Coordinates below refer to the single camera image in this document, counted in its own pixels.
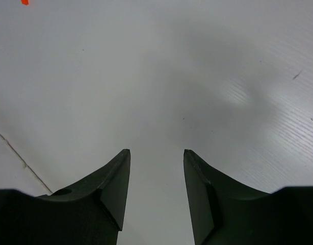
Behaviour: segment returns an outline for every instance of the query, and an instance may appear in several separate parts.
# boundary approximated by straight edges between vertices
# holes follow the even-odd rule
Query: small orange block
[[[22,1],[22,4],[24,4],[24,5],[29,5],[30,4],[29,0],[21,0],[21,1]]]

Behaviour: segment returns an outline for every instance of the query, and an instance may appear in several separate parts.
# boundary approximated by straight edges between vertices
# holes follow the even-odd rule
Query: orange object
[[[24,5],[29,5],[30,4],[29,0],[21,0],[21,1],[22,1],[22,4],[24,4]]]

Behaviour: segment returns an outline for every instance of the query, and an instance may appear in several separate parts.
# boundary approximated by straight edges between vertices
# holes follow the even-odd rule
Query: orange piece
[[[24,5],[29,5],[30,4],[29,0],[21,0],[21,1],[22,1],[22,4],[24,4]]]

